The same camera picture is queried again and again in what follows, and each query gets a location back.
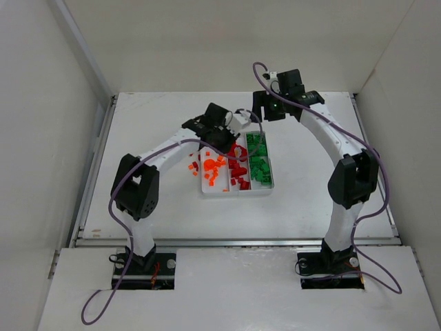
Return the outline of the red flower print lego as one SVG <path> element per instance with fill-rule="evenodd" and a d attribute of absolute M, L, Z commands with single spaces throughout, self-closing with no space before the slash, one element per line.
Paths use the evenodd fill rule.
<path fill-rule="evenodd" d="M 245 162 L 248 159 L 247 149 L 238 144 L 234 144 L 227 154 L 228 159 L 237 162 Z"/>

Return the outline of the orange dome lego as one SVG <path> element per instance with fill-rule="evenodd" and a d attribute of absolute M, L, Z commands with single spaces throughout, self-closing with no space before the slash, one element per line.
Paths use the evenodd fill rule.
<path fill-rule="evenodd" d="M 209 172 L 217 168 L 216 161 L 214 159 L 206 159 L 203 162 L 204 171 Z"/>

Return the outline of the red arch lego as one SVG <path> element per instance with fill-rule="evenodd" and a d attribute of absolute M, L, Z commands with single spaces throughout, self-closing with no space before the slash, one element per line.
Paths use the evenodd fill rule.
<path fill-rule="evenodd" d="M 236 178 L 236 177 L 241 177 L 244 176 L 248 173 L 247 168 L 244 167 L 238 167 L 238 168 L 234 168 L 231 171 L 231 176 Z"/>

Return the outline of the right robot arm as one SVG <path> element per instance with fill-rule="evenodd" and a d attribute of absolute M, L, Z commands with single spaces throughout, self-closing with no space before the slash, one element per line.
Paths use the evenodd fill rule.
<path fill-rule="evenodd" d="M 291 115 L 308 129 L 333 165 L 327 189 L 333 209 L 328 231 L 318 252 L 298 254 L 299 273 L 338 274 L 349 271 L 356 258 L 353 231 L 356 220 L 378 182 L 378 160 L 373 152 L 345 134 L 323 97 L 306 91 L 299 70 L 263 73 L 266 89 L 253 94 L 253 111 L 260 119 L 278 121 Z"/>

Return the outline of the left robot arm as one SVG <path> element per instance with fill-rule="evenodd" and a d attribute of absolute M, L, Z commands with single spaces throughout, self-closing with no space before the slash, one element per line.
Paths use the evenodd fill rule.
<path fill-rule="evenodd" d="M 209 147 L 227 154 L 250 124 L 245 110 L 235 112 L 210 103 L 204 114 L 187 120 L 159 146 L 120 160 L 110 193 L 110 216 L 127 232 L 124 263 L 146 271 L 154 263 L 156 245 L 147 228 L 135 223 L 148 218 L 158 205 L 160 176 L 186 156 Z"/>

